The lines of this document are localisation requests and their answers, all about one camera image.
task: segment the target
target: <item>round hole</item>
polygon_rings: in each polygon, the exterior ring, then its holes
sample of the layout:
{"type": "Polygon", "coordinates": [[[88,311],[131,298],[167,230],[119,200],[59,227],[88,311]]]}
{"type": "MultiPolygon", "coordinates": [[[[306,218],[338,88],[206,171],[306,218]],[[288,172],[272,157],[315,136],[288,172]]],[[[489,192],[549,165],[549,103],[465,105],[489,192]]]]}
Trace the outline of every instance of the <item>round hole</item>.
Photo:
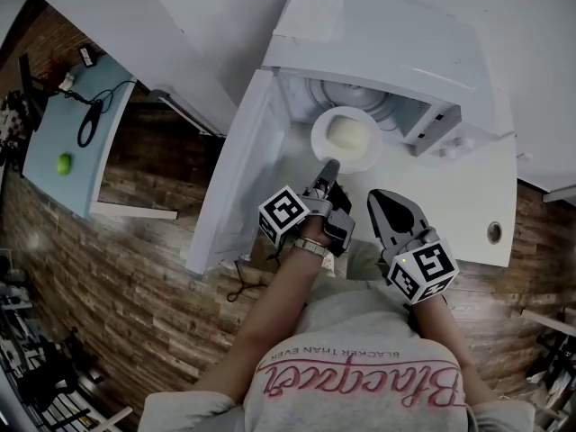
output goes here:
{"type": "Polygon", "coordinates": [[[492,245],[496,245],[502,238],[502,227],[499,222],[494,221],[488,226],[488,241],[492,245]]]}

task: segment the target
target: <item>knob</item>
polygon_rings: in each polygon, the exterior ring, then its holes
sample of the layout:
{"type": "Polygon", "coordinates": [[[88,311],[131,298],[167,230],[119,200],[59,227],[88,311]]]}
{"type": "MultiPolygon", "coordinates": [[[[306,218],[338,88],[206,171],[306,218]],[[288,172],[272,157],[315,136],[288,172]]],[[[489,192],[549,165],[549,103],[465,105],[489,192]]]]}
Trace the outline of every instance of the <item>knob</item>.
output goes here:
{"type": "Polygon", "coordinates": [[[456,150],[453,148],[441,148],[440,157],[448,158],[449,160],[454,160],[456,158],[456,150]]]}
{"type": "Polygon", "coordinates": [[[458,148],[465,148],[468,150],[474,149],[474,139],[472,138],[456,138],[454,144],[458,148]]]}

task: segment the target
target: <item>green apple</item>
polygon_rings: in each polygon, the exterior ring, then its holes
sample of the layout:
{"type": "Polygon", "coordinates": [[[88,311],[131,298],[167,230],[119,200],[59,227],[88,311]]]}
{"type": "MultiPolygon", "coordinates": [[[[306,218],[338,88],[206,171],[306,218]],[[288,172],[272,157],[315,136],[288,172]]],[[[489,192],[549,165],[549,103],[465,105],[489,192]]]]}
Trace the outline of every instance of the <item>green apple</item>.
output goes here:
{"type": "Polygon", "coordinates": [[[56,165],[56,171],[59,175],[65,176],[70,172],[72,167],[72,156],[70,154],[62,154],[58,157],[58,163],[56,165]]]}

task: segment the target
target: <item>black cable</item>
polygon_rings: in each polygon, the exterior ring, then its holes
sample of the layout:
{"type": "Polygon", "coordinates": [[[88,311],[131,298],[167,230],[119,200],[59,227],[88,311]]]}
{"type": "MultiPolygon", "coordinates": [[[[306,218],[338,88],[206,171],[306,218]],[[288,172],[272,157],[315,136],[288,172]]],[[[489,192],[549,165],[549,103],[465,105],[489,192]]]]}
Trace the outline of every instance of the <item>black cable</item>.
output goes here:
{"type": "Polygon", "coordinates": [[[102,101],[104,103],[106,101],[106,99],[108,99],[110,97],[110,102],[108,103],[108,106],[103,107],[102,111],[100,112],[100,114],[107,113],[110,110],[110,106],[112,105],[112,101],[114,100],[114,91],[116,91],[122,85],[127,84],[127,83],[133,83],[134,85],[138,84],[138,82],[135,82],[134,80],[124,80],[123,82],[120,82],[118,85],[116,85],[113,89],[103,90],[100,93],[98,93],[96,96],[94,96],[92,98],[90,103],[93,104],[96,101],[96,99],[98,99],[98,97],[100,95],[103,95],[104,93],[108,93],[108,95],[106,95],[104,98],[99,99],[99,101],[102,101]]]}
{"type": "Polygon", "coordinates": [[[234,261],[234,265],[236,266],[236,270],[238,271],[238,278],[240,279],[241,285],[236,292],[230,292],[228,296],[226,296],[228,302],[235,302],[244,292],[244,290],[249,290],[250,288],[266,288],[268,286],[265,283],[246,284],[246,282],[242,278],[242,273],[240,272],[240,266],[238,264],[238,261],[234,261]]]}
{"type": "Polygon", "coordinates": [[[100,121],[100,115],[102,115],[102,107],[103,102],[100,99],[96,99],[94,103],[90,106],[88,113],[86,114],[85,118],[82,120],[82,124],[80,125],[80,130],[78,130],[78,135],[76,137],[78,146],[80,148],[85,148],[90,142],[92,142],[92,138],[96,134],[96,128],[98,127],[98,122],[100,121]],[[86,140],[82,141],[82,134],[84,133],[84,128],[90,124],[90,135],[86,140]]]}
{"type": "Polygon", "coordinates": [[[276,250],[276,252],[266,258],[266,261],[269,261],[270,259],[273,259],[274,261],[276,261],[276,263],[278,264],[278,268],[280,268],[280,255],[281,255],[282,250],[284,248],[284,243],[286,243],[286,236],[284,236],[280,240],[280,245],[278,245],[278,249],[276,250]]]}

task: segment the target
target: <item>blue table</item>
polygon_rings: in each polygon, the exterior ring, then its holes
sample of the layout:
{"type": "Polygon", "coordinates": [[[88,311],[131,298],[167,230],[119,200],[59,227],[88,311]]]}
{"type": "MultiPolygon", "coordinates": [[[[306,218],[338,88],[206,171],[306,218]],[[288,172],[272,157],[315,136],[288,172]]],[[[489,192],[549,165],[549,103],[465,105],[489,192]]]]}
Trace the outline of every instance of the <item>blue table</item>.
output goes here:
{"type": "MultiPolygon", "coordinates": [[[[134,80],[110,56],[99,58],[95,67],[76,66],[71,73],[76,77],[72,91],[87,100],[103,90],[115,88],[121,82],[134,80]]],[[[85,148],[78,146],[77,134],[90,106],[66,98],[63,94],[51,97],[38,131],[31,136],[24,162],[24,176],[58,203],[83,218],[90,213],[100,213],[109,216],[175,219],[177,211],[98,202],[106,160],[133,88],[133,83],[126,83],[114,91],[110,108],[100,116],[95,135],[85,148]],[[64,153],[72,156],[72,167],[68,175],[59,175],[56,170],[58,157],[64,153]]],[[[109,102],[110,98],[106,99],[104,107],[109,102]]],[[[83,140],[86,140],[89,132],[90,124],[84,129],[83,140]]]]}

